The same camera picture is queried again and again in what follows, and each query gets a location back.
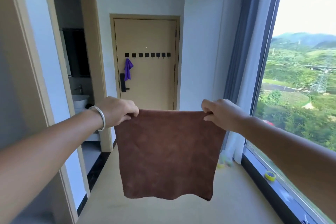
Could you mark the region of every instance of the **washbasin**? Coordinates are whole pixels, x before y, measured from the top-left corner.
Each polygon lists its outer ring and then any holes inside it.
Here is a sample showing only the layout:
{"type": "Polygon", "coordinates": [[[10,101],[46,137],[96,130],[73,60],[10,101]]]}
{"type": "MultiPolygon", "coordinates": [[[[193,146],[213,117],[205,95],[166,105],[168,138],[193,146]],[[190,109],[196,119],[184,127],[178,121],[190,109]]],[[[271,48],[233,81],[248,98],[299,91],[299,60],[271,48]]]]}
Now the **washbasin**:
{"type": "Polygon", "coordinates": [[[85,109],[88,98],[88,95],[72,95],[73,107],[75,109],[85,109]]]}

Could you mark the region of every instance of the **beige door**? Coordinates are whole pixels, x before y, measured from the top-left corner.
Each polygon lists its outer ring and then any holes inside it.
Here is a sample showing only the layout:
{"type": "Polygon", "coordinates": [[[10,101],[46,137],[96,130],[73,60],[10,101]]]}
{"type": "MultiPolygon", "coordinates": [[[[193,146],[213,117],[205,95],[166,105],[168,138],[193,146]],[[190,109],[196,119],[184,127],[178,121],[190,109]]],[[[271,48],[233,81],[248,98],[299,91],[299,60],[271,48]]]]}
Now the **beige door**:
{"type": "Polygon", "coordinates": [[[176,21],[114,19],[114,25],[121,98],[141,109],[173,110],[176,21]],[[134,67],[123,85],[127,56],[134,67]]]}

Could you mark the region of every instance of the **purple cloth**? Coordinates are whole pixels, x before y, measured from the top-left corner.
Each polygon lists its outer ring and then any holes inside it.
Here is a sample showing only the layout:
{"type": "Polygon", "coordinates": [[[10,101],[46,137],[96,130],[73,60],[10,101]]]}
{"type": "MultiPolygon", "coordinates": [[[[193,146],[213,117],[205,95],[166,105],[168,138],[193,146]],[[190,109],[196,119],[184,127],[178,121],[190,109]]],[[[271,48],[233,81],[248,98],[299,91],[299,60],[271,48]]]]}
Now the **purple cloth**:
{"type": "Polygon", "coordinates": [[[125,81],[131,79],[131,73],[129,70],[133,67],[132,62],[127,58],[125,62],[125,81]]]}

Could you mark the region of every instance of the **bathroom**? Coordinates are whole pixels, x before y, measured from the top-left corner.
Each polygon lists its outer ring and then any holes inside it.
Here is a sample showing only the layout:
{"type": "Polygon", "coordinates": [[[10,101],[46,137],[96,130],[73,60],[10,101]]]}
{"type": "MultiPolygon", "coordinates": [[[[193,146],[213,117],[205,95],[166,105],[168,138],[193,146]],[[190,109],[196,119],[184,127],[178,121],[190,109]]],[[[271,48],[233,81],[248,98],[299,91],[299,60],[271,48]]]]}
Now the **bathroom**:
{"type": "MultiPolygon", "coordinates": [[[[84,37],[81,3],[80,0],[54,0],[54,2],[73,105],[75,113],[79,113],[95,104],[84,37]]],[[[95,166],[99,166],[99,158],[102,158],[98,131],[95,131],[86,139],[82,144],[82,151],[91,189],[95,182],[91,180],[96,180],[96,175],[93,175],[93,173],[96,173],[95,166]]]]}

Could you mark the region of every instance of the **hand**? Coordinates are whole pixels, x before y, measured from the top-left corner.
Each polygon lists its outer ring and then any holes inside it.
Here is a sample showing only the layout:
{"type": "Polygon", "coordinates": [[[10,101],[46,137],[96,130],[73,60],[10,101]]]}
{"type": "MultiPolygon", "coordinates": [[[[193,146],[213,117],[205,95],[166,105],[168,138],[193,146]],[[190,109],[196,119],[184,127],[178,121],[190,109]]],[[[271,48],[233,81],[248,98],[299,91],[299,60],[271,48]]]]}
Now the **hand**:
{"type": "Polygon", "coordinates": [[[239,106],[227,99],[219,99],[217,101],[204,99],[201,106],[205,113],[213,113],[205,116],[204,120],[210,120],[228,131],[239,133],[244,121],[250,117],[239,106]]]}
{"type": "Polygon", "coordinates": [[[124,120],[130,120],[128,113],[136,117],[139,114],[138,107],[131,100],[107,97],[96,105],[104,114],[106,127],[114,127],[124,120]]]}

